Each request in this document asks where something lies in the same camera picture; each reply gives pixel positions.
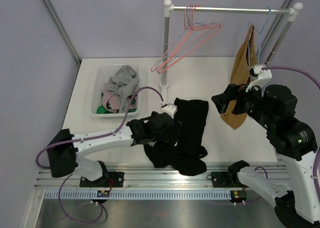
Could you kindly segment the black tank top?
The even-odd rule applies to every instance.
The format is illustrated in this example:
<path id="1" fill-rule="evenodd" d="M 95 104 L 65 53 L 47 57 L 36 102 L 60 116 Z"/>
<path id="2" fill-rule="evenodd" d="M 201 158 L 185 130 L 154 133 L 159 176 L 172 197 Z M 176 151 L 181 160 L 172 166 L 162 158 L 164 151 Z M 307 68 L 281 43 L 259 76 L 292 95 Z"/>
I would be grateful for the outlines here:
<path id="1" fill-rule="evenodd" d="M 156 142 L 144 145 L 144 152 L 155 168 L 173 167 L 181 175 L 196 176 L 207 171 L 201 159 L 208 155 L 202 146 L 209 103 L 203 100 L 182 100 L 176 98 L 177 112 L 174 120 L 181 123 L 176 143 Z"/>

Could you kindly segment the brown tank top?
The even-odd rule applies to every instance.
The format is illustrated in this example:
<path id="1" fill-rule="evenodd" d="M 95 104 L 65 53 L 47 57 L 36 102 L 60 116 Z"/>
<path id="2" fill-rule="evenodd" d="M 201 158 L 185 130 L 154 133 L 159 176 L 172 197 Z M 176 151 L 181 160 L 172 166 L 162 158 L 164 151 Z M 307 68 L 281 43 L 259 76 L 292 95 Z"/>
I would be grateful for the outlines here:
<path id="1" fill-rule="evenodd" d="M 231 84 L 242 85 L 250 83 L 250 69 L 251 65 L 258 63 L 255 49 L 255 26 L 249 26 L 247 35 L 240 49 L 238 50 L 233 64 L 230 82 Z M 236 100 L 229 103 L 227 111 L 220 117 L 222 120 L 234 130 L 239 128 L 247 118 L 247 114 L 232 114 L 236 105 Z"/>

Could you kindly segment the grey tank top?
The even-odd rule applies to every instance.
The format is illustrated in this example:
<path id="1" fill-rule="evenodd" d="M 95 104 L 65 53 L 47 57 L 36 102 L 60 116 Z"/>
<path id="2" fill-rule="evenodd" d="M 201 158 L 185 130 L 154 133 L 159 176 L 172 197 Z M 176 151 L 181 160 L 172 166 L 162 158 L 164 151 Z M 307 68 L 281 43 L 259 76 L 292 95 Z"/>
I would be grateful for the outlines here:
<path id="1" fill-rule="evenodd" d="M 129 65 L 123 65 L 114 76 L 108 78 L 105 88 L 113 95 L 116 95 L 120 102 L 119 112 L 124 112 L 129 107 L 129 98 L 138 88 L 137 72 Z"/>

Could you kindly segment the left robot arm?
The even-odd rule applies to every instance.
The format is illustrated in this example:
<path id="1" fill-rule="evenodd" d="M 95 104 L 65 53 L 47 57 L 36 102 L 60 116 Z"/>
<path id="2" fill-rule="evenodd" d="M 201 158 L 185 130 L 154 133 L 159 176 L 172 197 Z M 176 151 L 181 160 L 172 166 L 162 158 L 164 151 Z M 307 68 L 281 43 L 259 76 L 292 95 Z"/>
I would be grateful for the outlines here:
<path id="1" fill-rule="evenodd" d="M 71 134 L 60 130 L 49 144 L 47 157 L 53 178 L 71 174 L 81 177 L 80 187 L 108 187 L 113 180 L 102 161 L 92 161 L 87 155 L 107 149 L 165 142 L 174 145 L 178 139 L 181 122 L 167 113 L 152 112 L 149 117 L 133 119 L 118 131 Z"/>

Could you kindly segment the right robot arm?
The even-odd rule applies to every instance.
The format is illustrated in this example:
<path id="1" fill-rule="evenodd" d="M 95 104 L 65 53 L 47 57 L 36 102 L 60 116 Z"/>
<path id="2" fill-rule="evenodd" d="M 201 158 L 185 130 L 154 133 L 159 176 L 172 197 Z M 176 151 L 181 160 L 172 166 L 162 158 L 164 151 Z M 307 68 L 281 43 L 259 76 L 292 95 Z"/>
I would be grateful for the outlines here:
<path id="1" fill-rule="evenodd" d="M 292 189 L 278 187 L 243 160 L 228 166 L 228 183 L 253 189 L 272 206 L 285 227 L 318 228 L 320 202 L 313 179 L 318 146 L 311 127 L 295 118 L 297 98 L 283 85 L 269 85 L 264 91 L 259 86 L 250 91 L 246 88 L 229 84 L 211 99 L 219 114 L 235 101 L 234 114 L 247 114 L 266 130 L 268 141 L 287 169 Z"/>

